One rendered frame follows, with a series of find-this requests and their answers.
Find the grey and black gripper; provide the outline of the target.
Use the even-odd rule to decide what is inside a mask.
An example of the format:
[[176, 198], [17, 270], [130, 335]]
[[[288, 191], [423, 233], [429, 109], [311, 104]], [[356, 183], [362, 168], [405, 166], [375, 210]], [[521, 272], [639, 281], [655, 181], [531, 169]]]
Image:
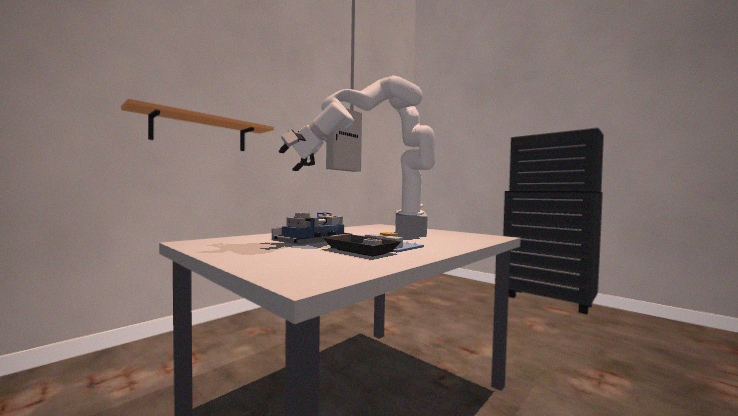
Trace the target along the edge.
[[[301, 162], [293, 168], [293, 171], [299, 171], [303, 166], [315, 165], [314, 155], [324, 143], [323, 140], [319, 139], [310, 130], [309, 125], [303, 127], [297, 133], [302, 134], [306, 141], [299, 140], [298, 143], [292, 145], [301, 157]], [[289, 147], [284, 143], [284, 145], [280, 148], [279, 153], [285, 153], [288, 148]], [[310, 160], [310, 162], [307, 163], [307, 159]]]

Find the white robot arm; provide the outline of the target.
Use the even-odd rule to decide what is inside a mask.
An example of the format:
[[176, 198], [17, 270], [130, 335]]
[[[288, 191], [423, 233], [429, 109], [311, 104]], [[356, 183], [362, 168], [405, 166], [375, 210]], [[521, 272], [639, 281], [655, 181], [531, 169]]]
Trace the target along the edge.
[[324, 100], [321, 106], [323, 112], [309, 128], [319, 139], [327, 142], [328, 135], [335, 128], [347, 131], [354, 122], [340, 102], [348, 102], [369, 111], [386, 99], [401, 116], [403, 143], [409, 147], [420, 145], [420, 150], [407, 150], [401, 156], [402, 209], [398, 213], [422, 215], [422, 177], [419, 170], [429, 170], [434, 166], [435, 136], [429, 126], [420, 126], [419, 114], [414, 107], [422, 100], [418, 86], [398, 76], [391, 76], [376, 81], [362, 91], [340, 90]]

